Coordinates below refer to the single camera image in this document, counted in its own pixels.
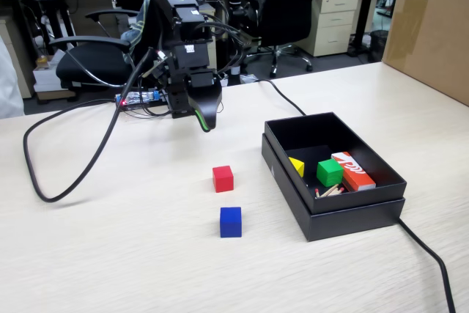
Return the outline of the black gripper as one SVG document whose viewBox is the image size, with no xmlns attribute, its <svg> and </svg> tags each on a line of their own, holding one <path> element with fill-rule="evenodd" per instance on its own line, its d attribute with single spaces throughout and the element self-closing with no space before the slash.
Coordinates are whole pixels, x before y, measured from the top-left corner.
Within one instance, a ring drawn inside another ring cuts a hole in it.
<svg viewBox="0 0 469 313">
<path fill-rule="evenodd" d="M 222 86 L 215 83 L 212 68 L 191 68 L 184 78 L 188 88 L 188 103 L 195 112 L 202 130 L 210 132 L 216 127 L 218 106 L 222 100 Z"/>
</svg>

